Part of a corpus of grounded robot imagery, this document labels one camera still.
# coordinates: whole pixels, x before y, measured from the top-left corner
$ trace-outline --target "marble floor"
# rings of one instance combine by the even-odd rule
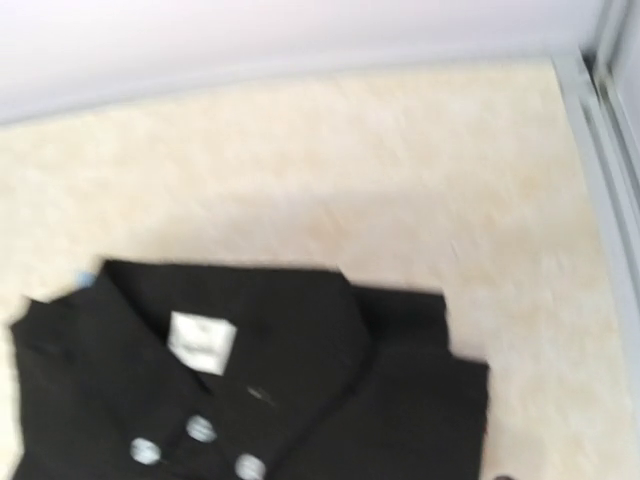
[[[0,319],[101,256],[442,289],[492,367],[483,479],[637,480],[616,313],[553,68],[244,83],[0,130]],[[0,342],[0,475],[20,437]]]

